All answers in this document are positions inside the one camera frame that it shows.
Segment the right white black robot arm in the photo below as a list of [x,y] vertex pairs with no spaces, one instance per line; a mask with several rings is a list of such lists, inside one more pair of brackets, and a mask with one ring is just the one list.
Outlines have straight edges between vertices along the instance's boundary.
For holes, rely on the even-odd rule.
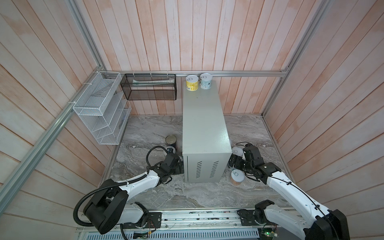
[[274,163],[265,162],[259,149],[242,142],[233,148],[228,166],[244,173],[245,177],[262,182],[279,193],[298,213],[293,215],[273,201],[264,200],[253,211],[240,209],[237,214],[242,225],[276,224],[301,240],[348,240],[347,217],[339,210],[330,210],[295,183]]

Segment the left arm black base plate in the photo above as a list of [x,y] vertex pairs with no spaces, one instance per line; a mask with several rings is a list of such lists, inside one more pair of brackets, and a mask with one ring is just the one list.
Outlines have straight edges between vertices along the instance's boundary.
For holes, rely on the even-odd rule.
[[142,219],[142,225],[143,228],[151,228],[151,229],[159,229],[161,227],[162,223],[162,213],[161,212],[149,212],[144,213],[143,219]]

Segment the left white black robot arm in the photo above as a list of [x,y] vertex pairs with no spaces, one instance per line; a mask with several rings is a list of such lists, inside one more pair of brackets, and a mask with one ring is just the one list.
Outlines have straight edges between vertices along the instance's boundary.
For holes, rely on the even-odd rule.
[[135,178],[115,182],[108,179],[96,190],[82,197],[73,212],[74,221],[83,227],[94,227],[103,235],[115,226],[132,224],[137,228],[149,226],[149,211],[139,202],[127,205],[136,195],[167,184],[173,175],[182,174],[181,158],[168,153],[164,161],[147,167]]

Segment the green white can pull-tab lid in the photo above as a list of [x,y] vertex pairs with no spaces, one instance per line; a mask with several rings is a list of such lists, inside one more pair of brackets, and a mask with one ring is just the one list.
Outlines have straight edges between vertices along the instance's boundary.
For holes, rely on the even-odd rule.
[[203,73],[200,75],[200,88],[203,90],[209,90],[212,86],[213,76],[209,73]]

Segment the yellow can pull-tab lid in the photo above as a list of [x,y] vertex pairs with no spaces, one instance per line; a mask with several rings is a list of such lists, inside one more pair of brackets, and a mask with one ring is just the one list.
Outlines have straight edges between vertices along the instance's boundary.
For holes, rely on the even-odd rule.
[[186,88],[188,91],[196,91],[199,88],[199,77],[196,75],[188,75],[186,77]]

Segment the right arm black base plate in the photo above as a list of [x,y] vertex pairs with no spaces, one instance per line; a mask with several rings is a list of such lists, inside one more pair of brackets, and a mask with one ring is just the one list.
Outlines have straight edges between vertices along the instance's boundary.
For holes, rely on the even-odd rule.
[[237,210],[237,214],[240,217],[242,226],[246,227],[260,225],[260,223],[258,223],[255,219],[254,210],[240,209]]

